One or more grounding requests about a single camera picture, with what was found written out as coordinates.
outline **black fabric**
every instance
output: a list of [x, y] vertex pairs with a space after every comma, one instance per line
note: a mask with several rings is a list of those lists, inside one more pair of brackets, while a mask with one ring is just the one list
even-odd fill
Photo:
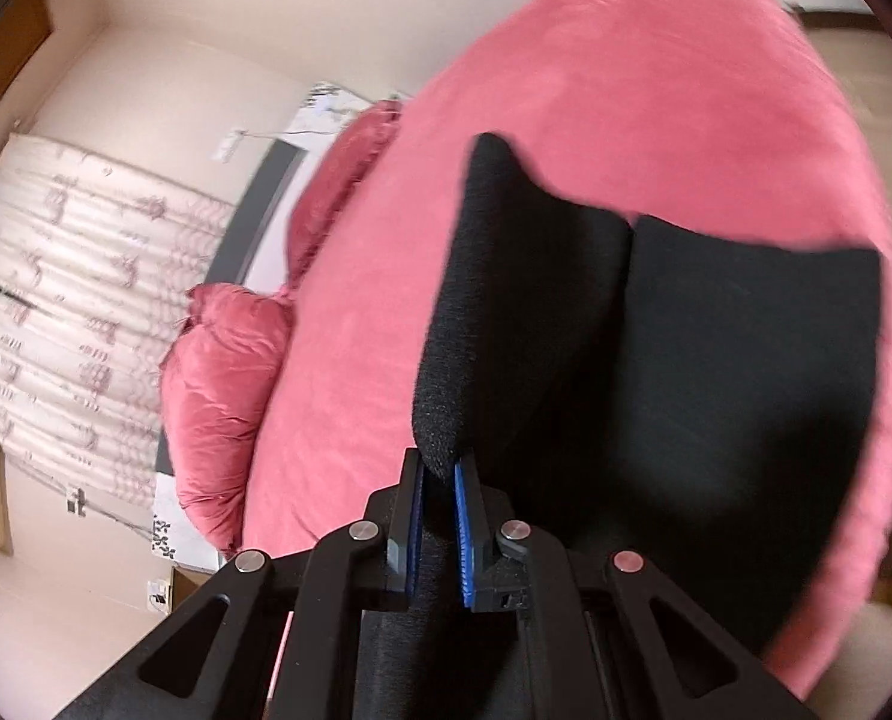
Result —
[[417, 603], [367, 614], [356, 718], [516, 718], [512, 615], [459, 596], [452, 469], [605, 557], [636, 548], [757, 652], [812, 574], [868, 425], [873, 250], [791, 252], [535, 185], [480, 136], [413, 403]]

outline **blue gripper pad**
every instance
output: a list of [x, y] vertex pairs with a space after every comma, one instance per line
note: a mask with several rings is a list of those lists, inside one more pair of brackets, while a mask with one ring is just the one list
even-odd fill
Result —
[[412, 507], [409, 512], [409, 552], [406, 557], [406, 593], [409, 594], [409, 598], [413, 598], [416, 594], [419, 560], [423, 551], [423, 485], [426, 473], [423, 461], [419, 461], [416, 485], [412, 488]]
[[459, 543], [459, 584], [462, 587], [462, 602], [466, 608], [473, 608], [473, 540], [468, 526], [466, 487], [463, 483], [462, 464], [455, 465], [455, 527]]

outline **cable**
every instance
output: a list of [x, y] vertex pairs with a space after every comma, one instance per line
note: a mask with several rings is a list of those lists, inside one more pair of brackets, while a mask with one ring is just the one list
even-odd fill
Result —
[[356, 116], [361, 114], [363, 110], [358, 108], [326, 108], [324, 111], [320, 111], [323, 114], [334, 114], [334, 116], [338, 116], [337, 124], [339, 125], [339, 129], [331, 129], [331, 130], [318, 130], [318, 129], [293, 129], [293, 130], [281, 130], [279, 132], [250, 132], [248, 129], [238, 129], [239, 137], [241, 138], [257, 138], [260, 140], [269, 140], [275, 141], [283, 138], [287, 135], [338, 135], [342, 132], [343, 129], [348, 127], [349, 123]]
[[[57, 479], [49, 476], [49, 474], [44, 471], [40, 471], [36, 469], [34, 466], [30, 466], [25, 461], [19, 460], [10, 455], [6, 455], [6, 461], [10, 464], [14, 469], [20, 471], [21, 474], [25, 475], [27, 478], [36, 482], [39, 485], [42, 485], [49, 490], [52, 490], [54, 493], [59, 493], [65, 497], [65, 486], [59, 482]], [[114, 514], [113, 512], [108, 511], [108, 509], [104, 509], [98, 504], [94, 504], [89, 502], [88, 500], [83, 501], [82, 503], [83, 509], [88, 509], [91, 512], [95, 512], [99, 514], [101, 517], [106, 517], [107, 519], [111, 519], [112, 522], [118, 523], [118, 525], [122, 525], [124, 528], [128, 528], [130, 531], [135, 533], [137, 536], [140, 536], [145, 541], [152, 541], [152, 528], [146, 528], [143, 525], [137, 525], [135, 522], [130, 522], [128, 519], [124, 517], [120, 517], [118, 514]]]

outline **patterned curtain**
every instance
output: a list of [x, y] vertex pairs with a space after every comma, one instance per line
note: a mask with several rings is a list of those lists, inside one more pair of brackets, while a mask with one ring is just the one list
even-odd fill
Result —
[[0, 157], [0, 442], [151, 504], [159, 362], [232, 205], [44, 138]]

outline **wall outlet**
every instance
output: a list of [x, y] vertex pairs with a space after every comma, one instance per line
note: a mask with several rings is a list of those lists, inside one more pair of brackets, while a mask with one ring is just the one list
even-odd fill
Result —
[[172, 610], [172, 589], [165, 579], [150, 579], [146, 583], [146, 608], [166, 615]]
[[242, 143], [244, 137], [246, 137], [246, 130], [243, 127], [229, 130], [226, 133], [226, 137], [219, 141], [219, 146], [217, 146], [215, 153], [212, 154], [212, 159], [225, 165], [233, 158], [233, 153], [236, 153], [236, 148], [239, 148], [239, 144]]
[[81, 488], [73, 485], [65, 486], [65, 510], [69, 514], [78, 514], [80, 517], [85, 517], [86, 512], [83, 511], [84, 502], [85, 495]]

